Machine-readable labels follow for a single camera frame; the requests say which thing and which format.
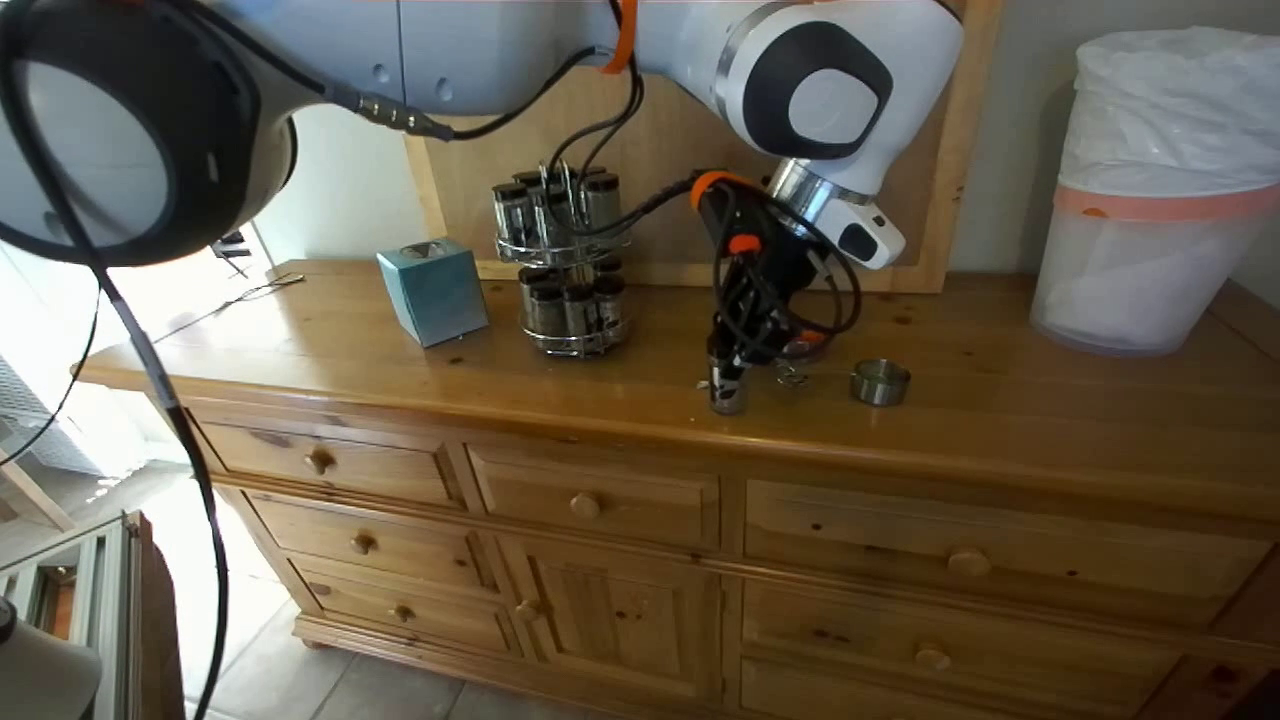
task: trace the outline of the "drawer handle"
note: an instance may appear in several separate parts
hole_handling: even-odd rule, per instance
[[[372,532],[358,532],[358,538],[354,538],[354,552],[358,552],[358,558],[372,558],[372,552],[376,552],[376,538],[372,538]]]
[[[316,475],[324,475],[324,474],[334,468],[334,458],[330,458],[330,450],[316,443],[316,450],[307,454],[307,466],[312,466]]]
[[[954,664],[954,658],[943,652],[940,644],[921,641],[921,644],[914,644],[914,664],[921,664],[921,670],[933,670],[933,672],[946,672],[946,670]]]
[[[567,498],[567,512],[580,516],[580,522],[597,522],[603,512],[603,503],[593,494],[570,494]]]
[[[992,577],[992,558],[986,552],[978,552],[978,548],[953,548],[946,552],[946,572],[954,572],[954,577]]]
[[[391,618],[395,618],[399,623],[412,623],[412,619],[417,619],[417,611],[412,611],[407,604],[395,604]]]
[[[518,619],[518,623],[537,623],[538,618],[545,618],[545,604],[538,604],[538,601],[523,597],[523,601],[514,604],[514,619]]]

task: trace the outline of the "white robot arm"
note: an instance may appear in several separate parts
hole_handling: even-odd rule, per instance
[[[603,59],[618,35],[609,0],[0,5],[6,105],[29,107],[109,263],[182,258],[258,212],[286,180],[302,105],[448,139],[433,117],[507,114],[575,50]],[[873,195],[954,52],[940,0],[655,0],[636,19],[640,69],[779,157],[772,195],[866,267],[904,248]],[[6,107],[0,241],[74,261],[12,133]]]

